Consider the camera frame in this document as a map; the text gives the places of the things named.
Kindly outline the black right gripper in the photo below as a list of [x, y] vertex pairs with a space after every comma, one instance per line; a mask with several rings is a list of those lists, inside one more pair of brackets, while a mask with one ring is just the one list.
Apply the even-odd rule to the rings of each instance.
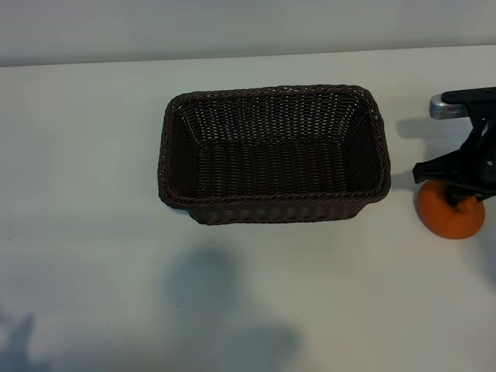
[[495, 128], [473, 129], [462, 146], [413, 168], [415, 183], [438, 181], [451, 206], [476, 205], [495, 196]]

